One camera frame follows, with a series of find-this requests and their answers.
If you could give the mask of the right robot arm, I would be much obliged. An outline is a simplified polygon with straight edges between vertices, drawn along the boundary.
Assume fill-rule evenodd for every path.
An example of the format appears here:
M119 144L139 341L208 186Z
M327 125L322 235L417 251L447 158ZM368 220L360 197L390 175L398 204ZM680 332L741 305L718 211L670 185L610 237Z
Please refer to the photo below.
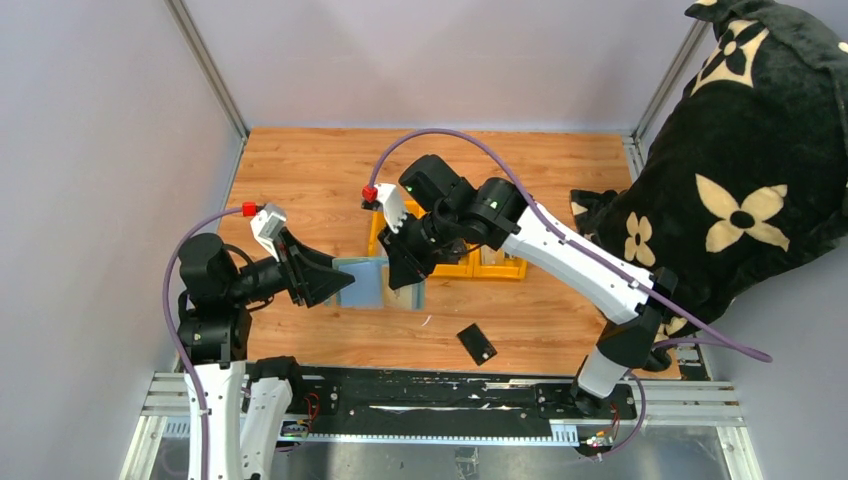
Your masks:
M363 208L385 219L377 239L393 289L425 280L445 250L464 242L523 259L594 304L606 325L564 396L577 414L599 414L628 372L669 364L654 343L670 318L662 301L673 293L676 276L605 252L560 224L517 183L491 177L474 187L442 158L426 155L397 184L365 186L362 198Z

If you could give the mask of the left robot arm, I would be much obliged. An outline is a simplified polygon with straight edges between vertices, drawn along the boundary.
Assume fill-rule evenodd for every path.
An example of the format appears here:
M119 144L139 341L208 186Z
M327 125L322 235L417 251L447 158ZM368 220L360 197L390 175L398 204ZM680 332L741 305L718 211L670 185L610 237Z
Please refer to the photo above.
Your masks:
M311 308L354 283L331 256L299 242L282 227L274 255L237 267L237 248L214 233L179 247L177 335L193 367L185 377L190 401L190 479L267 479L285 414L318 411L300 365L291 356L249 363L250 305L286 292Z

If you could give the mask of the black credit card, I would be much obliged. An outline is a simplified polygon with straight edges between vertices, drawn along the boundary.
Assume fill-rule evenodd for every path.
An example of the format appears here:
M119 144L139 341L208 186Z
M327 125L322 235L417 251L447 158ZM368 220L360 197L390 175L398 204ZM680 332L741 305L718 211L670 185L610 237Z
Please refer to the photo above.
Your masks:
M496 348L476 323L461 330L456 337L477 366L497 355Z

